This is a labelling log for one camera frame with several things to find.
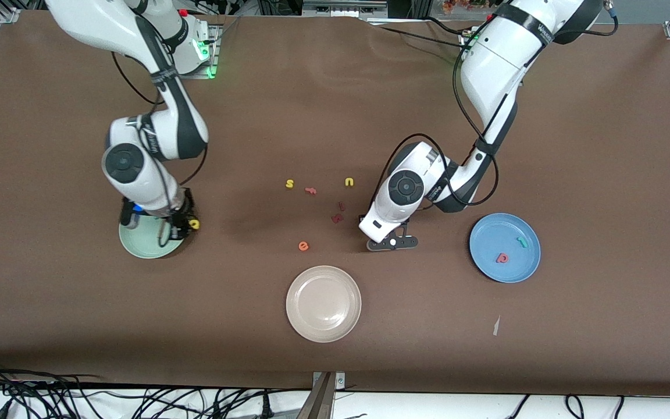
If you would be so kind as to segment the grey power strip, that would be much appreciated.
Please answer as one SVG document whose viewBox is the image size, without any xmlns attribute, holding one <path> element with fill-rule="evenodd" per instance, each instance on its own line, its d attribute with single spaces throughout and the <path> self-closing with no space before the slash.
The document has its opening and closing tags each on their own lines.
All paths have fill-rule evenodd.
<svg viewBox="0 0 670 419">
<path fill-rule="evenodd" d="M 301 16 L 386 19 L 387 0 L 302 0 Z"/>
</svg>

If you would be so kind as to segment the beige plate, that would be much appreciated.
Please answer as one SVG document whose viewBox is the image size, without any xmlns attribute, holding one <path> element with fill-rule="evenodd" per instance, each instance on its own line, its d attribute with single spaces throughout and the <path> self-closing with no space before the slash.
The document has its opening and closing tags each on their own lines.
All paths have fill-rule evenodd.
<svg viewBox="0 0 670 419">
<path fill-rule="evenodd" d="M 290 325 L 304 339 L 329 344 L 343 339 L 361 318 L 361 290 L 335 266 L 313 266 L 298 274 L 286 296 Z"/>
</svg>

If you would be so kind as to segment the small metal bracket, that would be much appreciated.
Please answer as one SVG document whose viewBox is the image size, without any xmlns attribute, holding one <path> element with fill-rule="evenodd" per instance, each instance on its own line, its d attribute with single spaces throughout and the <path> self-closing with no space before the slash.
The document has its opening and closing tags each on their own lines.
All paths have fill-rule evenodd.
<svg viewBox="0 0 670 419">
<path fill-rule="evenodd" d="M 316 385 L 317 380 L 323 373 L 321 371 L 315 371 L 313 373 L 313 387 Z M 346 381 L 345 381 L 345 371 L 335 371 L 333 373 L 335 377 L 335 391 L 336 392 L 341 392 L 341 390 L 345 390 L 346 387 Z"/>
</svg>

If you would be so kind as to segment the green plate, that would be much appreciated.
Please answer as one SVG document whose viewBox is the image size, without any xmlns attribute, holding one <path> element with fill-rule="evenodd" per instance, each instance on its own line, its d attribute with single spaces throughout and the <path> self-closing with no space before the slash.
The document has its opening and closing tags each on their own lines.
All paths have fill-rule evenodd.
<svg viewBox="0 0 670 419">
<path fill-rule="evenodd" d="M 139 259 L 160 259 L 177 250 L 184 240 L 171 240 L 170 227 L 162 218 L 134 215 L 132 221 L 119 225 L 123 248 Z"/>
</svg>

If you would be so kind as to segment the orange flowers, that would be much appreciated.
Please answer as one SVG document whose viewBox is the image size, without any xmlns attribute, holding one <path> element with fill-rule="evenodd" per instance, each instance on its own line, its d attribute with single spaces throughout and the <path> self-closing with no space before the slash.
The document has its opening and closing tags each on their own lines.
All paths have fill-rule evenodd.
<svg viewBox="0 0 670 419">
<path fill-rule="evenodd" d="M 496 6 L 494 0 L 440 0 L 438 11 L 445 16 L 480 16 L 491 13 Z"/>
</svg>

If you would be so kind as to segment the blue plate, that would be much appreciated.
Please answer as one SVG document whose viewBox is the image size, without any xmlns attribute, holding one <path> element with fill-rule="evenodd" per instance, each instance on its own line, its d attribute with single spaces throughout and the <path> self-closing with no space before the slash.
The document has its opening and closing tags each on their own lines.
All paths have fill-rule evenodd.
<svg viewBox="0 0 670 419">
<path fill-rule="evenodd" d="M 523 248 L 516 238 L 523 236 L 529 247 Z M 473 226 L 469 252 L 476 267 L 498 283 L 521 283 L 538 268 L 541 244 L 532 227 L 509 213 L 492 213 Z M 496 263 L 500 253 L 509 255 L 506 264 Z"/>
</svg>

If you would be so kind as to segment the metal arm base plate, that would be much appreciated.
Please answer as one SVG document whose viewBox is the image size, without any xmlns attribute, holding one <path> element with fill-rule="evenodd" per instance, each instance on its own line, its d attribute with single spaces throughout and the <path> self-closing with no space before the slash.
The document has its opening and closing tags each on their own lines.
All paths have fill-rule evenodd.
<svg viewBox="0 0 670 419">
<path fill-rule="evenodd" d="M 214 79 L 222 44 L 223 26 L 206 24 L 198 34 L 197 47 L 202 59 L 197 75 L 202 79 Z"/>
</svg>

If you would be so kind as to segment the brown table cover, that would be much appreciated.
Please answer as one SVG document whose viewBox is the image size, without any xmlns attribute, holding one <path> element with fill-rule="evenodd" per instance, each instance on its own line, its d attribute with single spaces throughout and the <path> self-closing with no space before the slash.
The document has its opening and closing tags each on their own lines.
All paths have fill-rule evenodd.
<svg viewBox="0 0 670 419">
<path fill-rule="evenodd" d="M 352 18 L 240 19 L 218 76 L 184 83 L 211 138 L 189 183 L 201 228 L 141 260 L 120 244 L 101 157 L 110 122 L 149 104 L 49 13 L 3 26 L 0 368 L 272 388 L 339 370 L 358 390 L 670 395 L 670 40 L 621 26 L 550 46 L 519 88 L 494 196 L 420 212 L 415 249 L 370 252 L 357 221 L 394 147 L 426 133 L 462 160 L 473 145 L 456 54 Z M 471 258 L 472 228 L 492 213 L 540 240 L 521 283 Z M 286 314 L 291 283 L 320 265 L 362 297 L 356 327 L 329 344 Z"/>
</svg>

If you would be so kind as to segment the grey metal bar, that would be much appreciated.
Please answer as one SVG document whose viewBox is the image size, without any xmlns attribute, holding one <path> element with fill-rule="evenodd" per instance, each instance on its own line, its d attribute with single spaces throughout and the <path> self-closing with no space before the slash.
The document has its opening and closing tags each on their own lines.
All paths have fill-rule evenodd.
<svg viewBox="0 0 670 419">
<path fill-rule="evenodd" d="M 316 373 L 313 388 L 296 419 L 332 419 L 337 373 Z"/>
</svg>

